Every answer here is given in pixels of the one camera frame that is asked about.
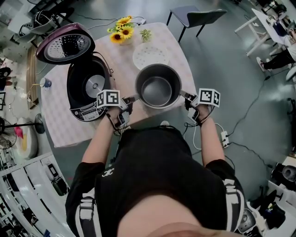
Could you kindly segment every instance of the black t-shirt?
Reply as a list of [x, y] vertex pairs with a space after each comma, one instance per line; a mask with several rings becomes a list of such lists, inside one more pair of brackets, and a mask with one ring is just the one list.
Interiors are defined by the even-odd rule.
[[212, 161], [205, 168], [194, 161], [176, 129], [127, 130], [111, 167], [105, 169], [100, 162], [78, 166], [66, 202], [67, 223], [78, 236], [77, 206], [82, 194], [95, 187], [103, 237], [116, 237], [122, 217], [150, 194], [167, 195], [189, 208], [202, 226], [225, 230], [225, 179], [234, 180], [235, 188], [242, 191], [234, 170], [224, 160]]

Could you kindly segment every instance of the checkered tablecloth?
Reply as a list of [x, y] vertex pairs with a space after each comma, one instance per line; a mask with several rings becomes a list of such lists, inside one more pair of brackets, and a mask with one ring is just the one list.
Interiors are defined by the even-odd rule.
[[[95, 41], [95, 51], [100, 52], [113, 69], [113, 78], [116, 89], [120, 90], [121, 97], [134, 95], [135, 80], [140, 70], [133, 64], [132, 55], [135, 48], [142, 43], [139, 31], [151, 30], [152, 42], [161, 48], [166, 48], [169, 56], [168, 65], [177, 71], [182, 81], [182, 90], [195, 93], [195, 85], [188, 62], [178, 42], [163, 23], [141, 25], [135, 28], [130, 45], [118, 45], [105, 36]], [[100, 119], [93, 122], [81, 122], [70, 112], [67, 97], [67, 73], [69, 65], [55, 66], [45, 77], [52, 81], [51, 88], [46, 91], [42, 88], [42, 112], [54, 142], [55, 147], [71, 146], [91, 139]], [[152, 109], [144, 106], [139, 100], [133, 105], [130, 123], [149, 118], [164, 111], [171, 110], [184, 104], [180, 99], [167, 109]]]

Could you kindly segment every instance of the shirt logo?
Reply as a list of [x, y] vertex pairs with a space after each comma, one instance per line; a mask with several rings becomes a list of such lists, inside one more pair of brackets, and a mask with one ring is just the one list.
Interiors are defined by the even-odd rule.
[[108, 175], [113, 174], [113, 170], [114, 170], [114, 168], [105, 171], [105, 172], [104, 172], [104, 175], [102, 175], [102, 177], [106, 177], [106, 176], [108, 176]]

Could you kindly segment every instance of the white plate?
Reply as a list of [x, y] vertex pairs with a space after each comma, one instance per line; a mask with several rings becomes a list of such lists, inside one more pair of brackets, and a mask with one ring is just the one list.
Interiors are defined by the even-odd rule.
[[133, 62], [141, 70], [154, 63], [167, 65], [169, 58], [166, 49], [162, 49], [152, 43], [142, 43], [134, 51]]

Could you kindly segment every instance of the maroon lid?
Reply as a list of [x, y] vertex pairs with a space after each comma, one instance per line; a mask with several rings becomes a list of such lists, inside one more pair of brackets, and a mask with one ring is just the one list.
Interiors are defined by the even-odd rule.
[[87, 29], [79, 23], [72, 23], [45, 38], [36, 50], [36, 57], [50, 64], [69, 64], [82, 55], [90, 55], [94, 49], [95, 43]]

